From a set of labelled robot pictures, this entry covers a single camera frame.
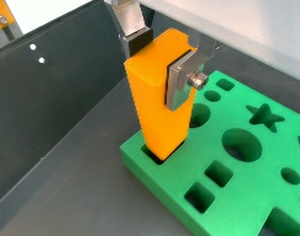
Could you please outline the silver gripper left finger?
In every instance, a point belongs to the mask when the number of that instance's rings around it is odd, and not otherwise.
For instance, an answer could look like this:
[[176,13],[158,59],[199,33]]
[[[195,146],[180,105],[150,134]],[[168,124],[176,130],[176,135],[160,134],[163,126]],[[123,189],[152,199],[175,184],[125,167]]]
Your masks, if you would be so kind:
[[129,58],[152,41],[140,5],[135,0],[103,0],[117,29],[117,38],[124,56]]

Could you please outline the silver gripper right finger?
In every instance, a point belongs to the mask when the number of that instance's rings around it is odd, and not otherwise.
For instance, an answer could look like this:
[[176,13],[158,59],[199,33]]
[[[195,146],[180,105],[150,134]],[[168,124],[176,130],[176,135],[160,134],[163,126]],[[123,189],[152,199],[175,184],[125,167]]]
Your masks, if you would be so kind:
[[207,61],[222,49],[222,42],[188,29],[187,50],[167,66],[166,107],[172,112],[188,99],[190,89],[202,90],[208,75],[203,72]]

